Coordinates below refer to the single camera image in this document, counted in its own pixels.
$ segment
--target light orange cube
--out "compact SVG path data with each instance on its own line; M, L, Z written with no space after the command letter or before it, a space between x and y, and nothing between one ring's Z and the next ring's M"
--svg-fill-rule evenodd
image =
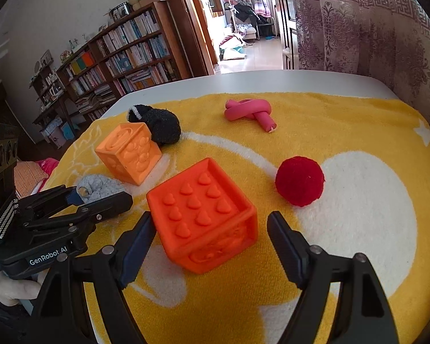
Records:
M133 185L140 185L162 156L145 123L118 125L95 151L115 178Z

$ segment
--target red-orange cube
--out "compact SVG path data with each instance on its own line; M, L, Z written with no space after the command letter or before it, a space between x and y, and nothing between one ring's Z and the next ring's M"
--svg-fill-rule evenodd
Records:
M255 206L211 158L163 182L147 201L164 250L202 274L258 239Z
M145 180L162 156L145 123L118 125L95 151L115 178L134 185Z

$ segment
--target pink knotted tube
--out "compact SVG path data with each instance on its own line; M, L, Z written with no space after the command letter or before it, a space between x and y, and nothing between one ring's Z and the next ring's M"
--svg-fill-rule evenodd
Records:
M230 122L245 117L256 119L266 132L273 132L277 128L277 124L269 116L271 105L265 99L243 99L239 102L229 99L225 107L225 117Z

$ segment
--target tile floor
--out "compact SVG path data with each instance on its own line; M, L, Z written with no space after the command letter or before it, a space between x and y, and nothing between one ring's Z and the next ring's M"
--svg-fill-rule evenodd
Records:
M282 70L282 44L280 38L259 41L249 40L252 46L244 47L244 59L220 61L215 74L255 70Z

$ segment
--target red box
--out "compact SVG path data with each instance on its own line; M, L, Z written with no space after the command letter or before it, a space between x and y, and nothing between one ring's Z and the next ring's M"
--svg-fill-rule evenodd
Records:
M167 256L192 272L210 271L258 239L255 206L211 158L149 191L147 201Z

